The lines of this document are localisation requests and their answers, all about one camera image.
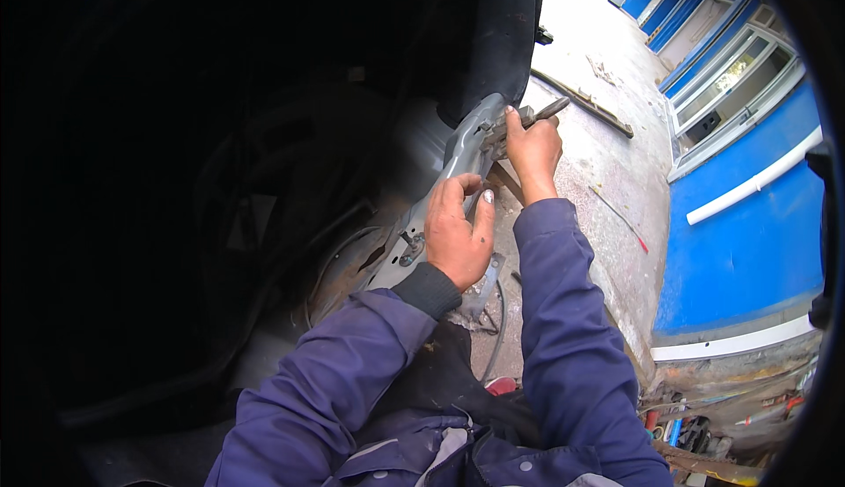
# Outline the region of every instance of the tool handle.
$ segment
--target tool handle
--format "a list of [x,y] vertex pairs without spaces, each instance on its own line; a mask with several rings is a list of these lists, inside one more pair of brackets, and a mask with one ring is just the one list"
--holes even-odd
[[562,97],[550,103],[548,106],[538,111],[534,118],[537,121],[544,121],[550,119],[552,115],[559,113],[562,109],[569,105],[569,97]]

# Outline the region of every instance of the concrete ground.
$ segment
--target concrete ground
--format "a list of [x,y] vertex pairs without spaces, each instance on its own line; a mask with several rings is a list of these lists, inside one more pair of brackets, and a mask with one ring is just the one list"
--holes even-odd
[[[540,22],[555,40],[536,46],[533,67],[591,94],[596,103],[634,129],[634,138],[629,140],[571,104],[558,115],[564,155],[555,184],[558,194],[576,205],[581,229],[596,252],[591,277],[605,292],[607,313],[625,336],[640,380],[647,384],[654,375],[648,349],[669,231],[665,178],[671,154],[662,97],[655,83],[666,76],[666,70],[646,48],[646,35],[636,22],[607,0],[544,0]],[[594,64],[603,64],[613,84],[595,76],[587,55]],[[540,110],[558,96],[532,78],[523,105]],[[648,253],[590,186],[596,186],[636,226]],[[507,189],[497,190],[495,249],[507,257],[501,280],[509,305],[505,339],[491,376],[520,377],[522,297],[510,273],[519,268],[512,228],[522,207]],[[495,293],[489,308],[495,310],[492,316],[498,321],[496,299]],[[472,335],[473,369],[480,376],[495,338],[482,332]]]

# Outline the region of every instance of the red shoe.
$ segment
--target red shoe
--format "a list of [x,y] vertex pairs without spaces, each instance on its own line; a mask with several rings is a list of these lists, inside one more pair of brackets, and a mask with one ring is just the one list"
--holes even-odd
[[497,377],[493,379],[490,384],[484,387],[484,389],[492,395],[502,395],[503,393],[515,391],[516,381],[514,381],[511,377]]

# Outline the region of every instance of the navy blue jacket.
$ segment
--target navy blue jacket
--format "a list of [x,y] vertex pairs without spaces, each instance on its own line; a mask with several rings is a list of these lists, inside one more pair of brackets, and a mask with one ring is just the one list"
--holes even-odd
[[358,448],[353,433],[436,325],[376,289],[351,295],[301,337],[275,376],[243,391],[206,485],[672,485],[636,417],[621,335],[587,280],[593,252],[575,207],[538,201],[514,234],[523,383],[545,450],[515,447],[460,411],[410,410],[377,420],[367,430],[382,440]]

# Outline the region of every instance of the hand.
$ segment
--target hand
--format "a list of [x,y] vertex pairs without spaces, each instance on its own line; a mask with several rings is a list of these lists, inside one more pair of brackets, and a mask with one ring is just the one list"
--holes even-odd
[[555,169],[564,154],[558,135],[558,117],[537,121],[526,131],[520,114],[511,106],[505,108],[508,125],[508,158],[520,177],[525,206],[541,199],[558,196]]
[[475,227],[464,217],[464,197],[481,188],[481,176],[462,174],[434,187],[425,218],[428,263],[442,271],[460,292],[479,281],[492,254],[492,223],[496,209],[492,190],[476,205]]

